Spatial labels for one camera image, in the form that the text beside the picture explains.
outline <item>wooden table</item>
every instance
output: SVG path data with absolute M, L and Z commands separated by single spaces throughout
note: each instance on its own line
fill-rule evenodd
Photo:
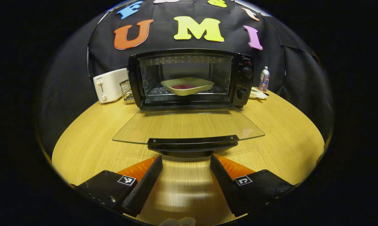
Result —
M 324 151 L 323 138 L 301 111 L 267 93 L 266 100 L 250 99 L 242 109 L 265 136 L 239 141 L 221 156 L 255 171 L 268 169 L 293 185 L 301 183 Z M 92 105 L 58 140 L 52 156 L 55 169 L 67 182 L 79 185 L 102 170 L 117 172 L 158 155 L 146 145 L 112 140 L 138 111 L 122 100 Z M 190 162 L 163 156 L 163 170 L 136 219 L 158 225 L 185 216 L 196 219 L 196 226 L 235 219 L 210 169 L 210 157 Z

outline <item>black fabric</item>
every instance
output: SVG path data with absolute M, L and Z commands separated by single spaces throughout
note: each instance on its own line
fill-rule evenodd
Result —
M 144 1 L 136 13 L 121 20 L 121 14 L 117 12 L 131 4 L 108 13 L 98 25 L 105 13 L 76 31 L 45 73 L 37 110 L 38 133 L 49 156 L 67 126 L 98 100 L 90 80 L 92 77 L 126 67 L 132 54 L 172 48 L 207 48 L 253 56 L 253 86 L 258 86 L 260 72 L 268 66 L 271 74 L 268 89 L 301 110 L 316 125 L 324 140 L 328 139 L 333 109 L 327 76 L 307 44 L 277 19 L 254 12 L 260 22 L 254 21 L 242 10 L 244 6 L 232 1 L 225 1 L 227 7 L 222 8 L 207 0 L 180 0 L 167 4 Z M 225 41 L 209 41 L 204 36 L 196 39 L 193 35 L 190 40 L 175 40 L 178 22 L 173 18 L 177 16 L 192 17 L 197 23 L 205 18 L 219 20 Z M 132 40 L 138 35 L 137 22 L 147 19 L 154 22 L 143 43 L 126 50 L 114 47 L 116 29 L 131 24 L 127 40 Z M 249 35 L 244 25 L 258 30 L 263 50 L 248 45 Z M 90 74 L 87 72 L 87 46 Z
M 44 72 L 35 109 L 37 134 L 52 156 L 56 142 L 67 127 L 98 101 L 87 72 L 87 45 L 94 27 L 105 13 L 77 30 L 59 48 Z

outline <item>yellow letter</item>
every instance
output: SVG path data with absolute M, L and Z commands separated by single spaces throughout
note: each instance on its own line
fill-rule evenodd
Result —
M 204 36 L 206 40 L 224 41 L 219 32 L 219 20 L 206 18 L 201 24 L 198 24 L 191 17 L 175 17 L 174 20 L 178 21 L 178 33 L 174 35 L 176 40 L 189 40 L 192 37 L 188 34 L 189 29 L 197 39 L 200 39 L 207 30 L 207 34 Z
M 213 6 L 219 6 L 225 8 L 227 5 L 223 0 L 209 0 L 208 3 L 212 4 Z

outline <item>toaster oven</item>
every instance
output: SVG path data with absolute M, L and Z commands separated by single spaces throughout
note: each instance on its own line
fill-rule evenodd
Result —
M 242 108 L 248 102 L 254 77 L 252 56 L 208 49 L 132 55 L 128 70 L 133 98 L 141 110 L 181 106 Z M 168 85 L 179 79 L 188 84 Z

